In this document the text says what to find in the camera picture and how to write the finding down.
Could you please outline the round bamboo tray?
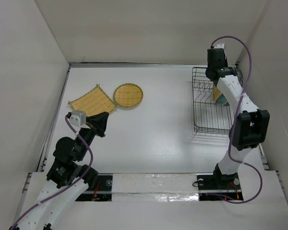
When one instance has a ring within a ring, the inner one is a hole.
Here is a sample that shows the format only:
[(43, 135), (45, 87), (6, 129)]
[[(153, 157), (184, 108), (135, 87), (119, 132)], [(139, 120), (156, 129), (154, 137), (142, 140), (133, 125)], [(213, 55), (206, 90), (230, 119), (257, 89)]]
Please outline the round bamboo tray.
[(136, 84), (125, 83), (118, 86), (113, 93), (114, 103), (118, 107), (133, 108), (143, 100), (143, 90)]

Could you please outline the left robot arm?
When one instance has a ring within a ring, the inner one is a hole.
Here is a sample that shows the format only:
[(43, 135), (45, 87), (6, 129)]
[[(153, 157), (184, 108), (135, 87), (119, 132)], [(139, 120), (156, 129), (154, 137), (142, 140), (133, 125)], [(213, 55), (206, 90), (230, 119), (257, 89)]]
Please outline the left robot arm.
[(75, 138), (62, 137), (53, 152), (54, 162), (36, 203), (10, 227), (12, 230), (53, 230), (60, 219), (85, 190), (97, 186), (98, 172), (93, 169), (94, 137), (103, 138), (109, 113), (86, 116), (84, 111), (72, 111), (65, 122)]

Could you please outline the blue white floral plate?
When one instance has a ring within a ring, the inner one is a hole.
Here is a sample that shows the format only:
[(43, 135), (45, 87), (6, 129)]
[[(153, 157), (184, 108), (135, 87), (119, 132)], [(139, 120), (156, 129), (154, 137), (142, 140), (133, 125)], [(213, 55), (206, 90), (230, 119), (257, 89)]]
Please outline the blue white floral plate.
[(240, 85), (243, 86), (243, 73), (242, 73), (242, 71), (237, 67), (235, 67), (234, 69), (237, 73), (237, 78), (238, 78)]

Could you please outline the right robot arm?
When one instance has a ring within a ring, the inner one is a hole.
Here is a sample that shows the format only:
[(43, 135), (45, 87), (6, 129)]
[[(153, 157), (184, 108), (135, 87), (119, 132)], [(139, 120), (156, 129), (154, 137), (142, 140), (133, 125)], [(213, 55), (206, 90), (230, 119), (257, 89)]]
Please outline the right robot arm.
[(207, 51), (206, 76), (224, 95), (229, 105), (236, 109), (234, 122), (230, 129), (230, 144), (223, 159), (216, 165), (212, 183), (224, 188), (233, 182), (238, 168), (248, 153), (264, 142), (270, 114), (261, 110), (243, 92), (237, 72), (228, 66), (225, 50), (216, 46)]

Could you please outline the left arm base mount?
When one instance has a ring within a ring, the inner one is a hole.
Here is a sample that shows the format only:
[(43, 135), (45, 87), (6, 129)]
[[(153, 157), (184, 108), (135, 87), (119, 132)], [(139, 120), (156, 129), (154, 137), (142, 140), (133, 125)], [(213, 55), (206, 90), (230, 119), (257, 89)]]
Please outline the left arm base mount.
[(76, 199), (78, 202), (107, 202), (112, 201), (113, 174), (102, 173), (94, 186), (89, 187)]

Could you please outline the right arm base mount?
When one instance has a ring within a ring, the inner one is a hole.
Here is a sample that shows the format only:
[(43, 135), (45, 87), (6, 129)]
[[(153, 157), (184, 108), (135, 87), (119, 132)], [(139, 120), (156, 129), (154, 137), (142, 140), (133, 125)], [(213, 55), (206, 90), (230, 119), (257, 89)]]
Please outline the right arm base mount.
[(222, 174), (218, 165), (211, 174), (198, 174), (192, 186), (198, 188), (200, 201), (243, 201), (238, 173)]

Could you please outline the red teal floral plate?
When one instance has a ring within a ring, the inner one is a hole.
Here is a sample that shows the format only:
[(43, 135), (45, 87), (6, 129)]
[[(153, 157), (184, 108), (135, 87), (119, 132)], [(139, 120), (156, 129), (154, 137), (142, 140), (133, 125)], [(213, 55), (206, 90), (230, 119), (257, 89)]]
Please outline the red teal floral plate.
[(229, 106), (229, 103), (226, 99), (226, 97), (221, 94), (217, 99), (216, 99), (216, 102), (215, 102), (217, 105), (219, 106)]

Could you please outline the scoop-shaped bamboo tray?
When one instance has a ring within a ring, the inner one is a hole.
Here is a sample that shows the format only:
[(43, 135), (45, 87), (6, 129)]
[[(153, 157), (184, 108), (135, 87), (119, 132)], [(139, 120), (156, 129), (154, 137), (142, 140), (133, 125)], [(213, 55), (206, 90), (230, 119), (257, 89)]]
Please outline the scoop-shaped bamboo tray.
[(213, 85), (213, 100), (215, 103), (217, 103), (221, 95), (222, 95), (222, 92), (215, 85)]

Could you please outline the square bamboo tray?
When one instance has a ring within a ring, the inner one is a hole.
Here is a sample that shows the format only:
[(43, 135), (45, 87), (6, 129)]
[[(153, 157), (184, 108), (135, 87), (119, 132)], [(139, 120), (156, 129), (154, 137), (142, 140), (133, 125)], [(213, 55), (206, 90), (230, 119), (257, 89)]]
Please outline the square bamboo tray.
[(68, 104), (74, 111), (79, 110), (85, 112), (86, 116), (93, 116), (102, 112), (111, 114), (117, 108), (99, 84), (83, 96), (73, 101), (68, 101)]

